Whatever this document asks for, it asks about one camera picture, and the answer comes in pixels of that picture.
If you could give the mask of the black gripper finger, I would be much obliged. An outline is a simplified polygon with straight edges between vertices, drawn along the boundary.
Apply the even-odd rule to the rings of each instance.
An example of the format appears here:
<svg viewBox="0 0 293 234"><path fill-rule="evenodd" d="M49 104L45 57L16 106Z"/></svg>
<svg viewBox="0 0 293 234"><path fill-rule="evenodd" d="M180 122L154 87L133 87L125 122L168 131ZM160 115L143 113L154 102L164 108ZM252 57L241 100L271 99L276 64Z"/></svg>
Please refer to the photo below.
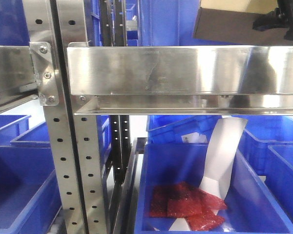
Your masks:
<svg viewBox="0 0 293 234"><path fill-rule="evenodd" d="M288 28L284 39L293 40L293 0L278 0L278 7L260 16L253 22L252 29L266 31L274 28Z"/></svg>

